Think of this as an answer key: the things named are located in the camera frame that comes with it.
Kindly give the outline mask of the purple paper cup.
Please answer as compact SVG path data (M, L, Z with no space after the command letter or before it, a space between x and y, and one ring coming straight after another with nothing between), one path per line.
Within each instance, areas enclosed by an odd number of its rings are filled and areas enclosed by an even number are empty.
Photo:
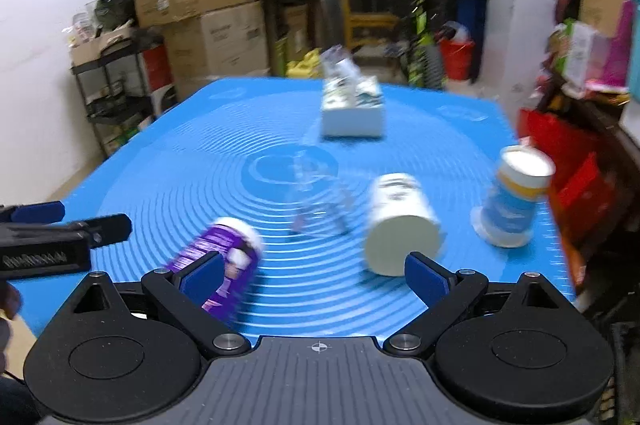
M220 254L224 258L224 279L202 308L220 321L230 322L253 282L264 250L262 237L248 223L221 217L184 246L166 267L179 271L205 254Z

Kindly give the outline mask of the white printed paper cup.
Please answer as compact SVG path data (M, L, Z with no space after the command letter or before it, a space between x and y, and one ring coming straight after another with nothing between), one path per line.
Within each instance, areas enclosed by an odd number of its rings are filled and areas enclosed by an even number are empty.
M410 253L435 259L442 241L442 225L415 177L396 172L373 181L363 243L370 271L384 277L402 277Z

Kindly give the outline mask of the blue yellow paper cup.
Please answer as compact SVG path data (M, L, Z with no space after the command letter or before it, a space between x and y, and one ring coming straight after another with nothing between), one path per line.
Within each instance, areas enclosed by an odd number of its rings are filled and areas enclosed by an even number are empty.
M525 246L532 239L537 206L554 173L552 160L536 148L521 144L503 148L484 204L471 210L476 233L503 249Z

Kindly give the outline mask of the clear plastic cup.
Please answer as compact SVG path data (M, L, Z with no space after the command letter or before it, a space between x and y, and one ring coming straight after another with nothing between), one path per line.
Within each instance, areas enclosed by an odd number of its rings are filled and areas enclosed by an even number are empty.
M352 196L330 166L304 150L293 156L292 167L290 233L315 239L349 234Z

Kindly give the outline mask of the blue silicone baking mat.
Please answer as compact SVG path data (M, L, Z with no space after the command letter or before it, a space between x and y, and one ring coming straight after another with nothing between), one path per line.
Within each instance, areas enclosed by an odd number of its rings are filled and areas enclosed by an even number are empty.
M439 262L494 282L537 271L574 296L555 222L540 208L524 249L497 249L470 223L514 132L498 104L383 88L380 140L321 136L321 82L228 78L138 134L81 183L68 219L124 213L129 239L92 255L116 282L163 266L216 219L248 223L265 252L233 325L262 335L385 338L423 311L401 278L375 275L363 241L373 181L411 174L442 226Z

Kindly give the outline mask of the black metal shelf rack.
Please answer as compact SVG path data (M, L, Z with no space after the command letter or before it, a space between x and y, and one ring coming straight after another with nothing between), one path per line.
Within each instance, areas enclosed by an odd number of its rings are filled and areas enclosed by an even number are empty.
M151 48L152 44L138 40L116 41L100 51L96 59L70 67L103 160L134 137L134 122L157 120L151 84L143 66L143 51ZM129 87L127 77L116 78L110 71L112 64L126 59L134 60L138 87ZM82 76L93 72L100 75L100 87L97 93L88 93Z

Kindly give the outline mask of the dark wooden side table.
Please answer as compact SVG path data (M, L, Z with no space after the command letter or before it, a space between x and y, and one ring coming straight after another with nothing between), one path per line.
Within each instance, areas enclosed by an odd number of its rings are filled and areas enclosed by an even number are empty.
M551 207L572 249L590 258L638 234L639 148L615 117L592 100L573 98L553 76L542 83L526 129L555 165Z

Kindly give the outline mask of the white tissue box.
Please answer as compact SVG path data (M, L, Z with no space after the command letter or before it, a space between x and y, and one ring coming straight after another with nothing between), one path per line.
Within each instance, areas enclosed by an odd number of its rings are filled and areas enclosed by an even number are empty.
M342 46L320 54L323 138L380 139L385 134L384 96L375 76L364 75Z

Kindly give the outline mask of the lower cardboard box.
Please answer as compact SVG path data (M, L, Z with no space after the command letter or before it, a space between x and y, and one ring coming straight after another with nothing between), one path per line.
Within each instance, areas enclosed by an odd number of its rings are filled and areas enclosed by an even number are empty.
M180 101L220 78L270 74L264 11L258 2L168 24L163 37Z

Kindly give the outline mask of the red plastic bucket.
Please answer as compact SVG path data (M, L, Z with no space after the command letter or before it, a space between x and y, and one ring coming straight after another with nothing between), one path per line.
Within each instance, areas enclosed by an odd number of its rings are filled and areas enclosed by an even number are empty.
M447 78L456 81L468 80L475 48L474 42L441 39L438 46Z

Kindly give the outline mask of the black bicycle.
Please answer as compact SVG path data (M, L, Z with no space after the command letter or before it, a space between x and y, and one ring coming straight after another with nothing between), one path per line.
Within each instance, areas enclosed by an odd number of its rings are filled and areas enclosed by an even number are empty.
M401 72L413 88L442 91L445 69L437 32L442 26L442 0L388 0L399 18L396 53Z

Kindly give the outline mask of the green white carton box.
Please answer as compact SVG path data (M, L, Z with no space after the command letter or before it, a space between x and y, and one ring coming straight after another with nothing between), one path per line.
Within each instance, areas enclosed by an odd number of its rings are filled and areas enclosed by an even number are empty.
M555 27L553 68L573 86L584 89L589 81L602 77L611 41L597 29L580 21L567 20Z

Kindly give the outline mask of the white chest freezer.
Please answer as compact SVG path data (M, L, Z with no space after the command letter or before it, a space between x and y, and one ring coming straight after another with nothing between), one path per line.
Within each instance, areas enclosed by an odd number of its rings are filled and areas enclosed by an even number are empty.
M511 122L536 88L556 0L487 0L478 82Z

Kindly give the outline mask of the yellow wooden chair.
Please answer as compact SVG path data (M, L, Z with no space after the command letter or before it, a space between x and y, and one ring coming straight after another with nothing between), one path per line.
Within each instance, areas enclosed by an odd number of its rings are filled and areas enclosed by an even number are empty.
M374 0L340 0L344 46L355 51L364 46L391 42L397 35L399 18L374 10Z

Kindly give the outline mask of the teal plastic storage bin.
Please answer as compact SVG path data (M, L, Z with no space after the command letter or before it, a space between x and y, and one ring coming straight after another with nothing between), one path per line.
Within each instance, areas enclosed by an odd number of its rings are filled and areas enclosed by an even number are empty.
M640 0L631 0L634 5L632 16L631 49L628 66L628 90L634 101L640 102Z

